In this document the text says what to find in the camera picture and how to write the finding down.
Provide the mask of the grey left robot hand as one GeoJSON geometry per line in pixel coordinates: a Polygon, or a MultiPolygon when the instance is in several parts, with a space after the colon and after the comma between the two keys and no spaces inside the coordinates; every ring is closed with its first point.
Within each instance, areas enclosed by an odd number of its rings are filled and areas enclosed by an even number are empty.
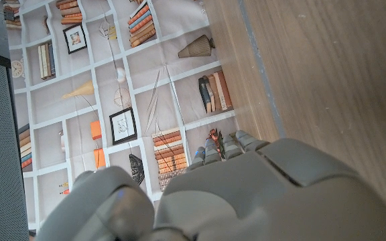
{"type": "Polygon", "coordinates": [[[198,148],[155,206],[124,169],[85,171],[38,240],[386,240],[386,203],[342,161],[244,131],[198,148]]]}

